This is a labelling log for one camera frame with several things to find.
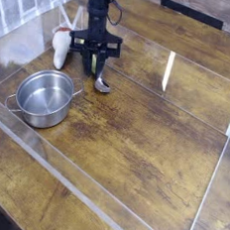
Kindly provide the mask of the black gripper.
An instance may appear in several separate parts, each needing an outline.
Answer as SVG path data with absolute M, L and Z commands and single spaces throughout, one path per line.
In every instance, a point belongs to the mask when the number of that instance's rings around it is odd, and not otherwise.
M 87 30 L 71 31 L 69 33 L 71 43 L 69 49 L 72 52 L 82 53 L 83 70 L 86 75 L 91 74 L 92 55 L 97 55 L 101 46 L 106 47 L 106 53 L 99 53 L 96 58 L 95 79 L 102 75 L 107 57 L 118 58 L 121 54 L 123 40 L 109 32 L 105 32 L 96 39 L 88 38 Z

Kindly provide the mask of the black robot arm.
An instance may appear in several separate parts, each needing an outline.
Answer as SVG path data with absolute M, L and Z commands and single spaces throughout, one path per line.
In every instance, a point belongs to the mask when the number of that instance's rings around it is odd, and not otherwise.
M 82 55 L 83 69 L 87 75 L 92 73 L 92 58 L 97 55 L 94 79 L 102 75 L 105 61 L 118 58 L 123 40 L 106 30 L 109 21 L 108 6 L 116 0 L 88 0 L 88 26 L 86 30 L 73 31 L 69 35 L 69 49 Z

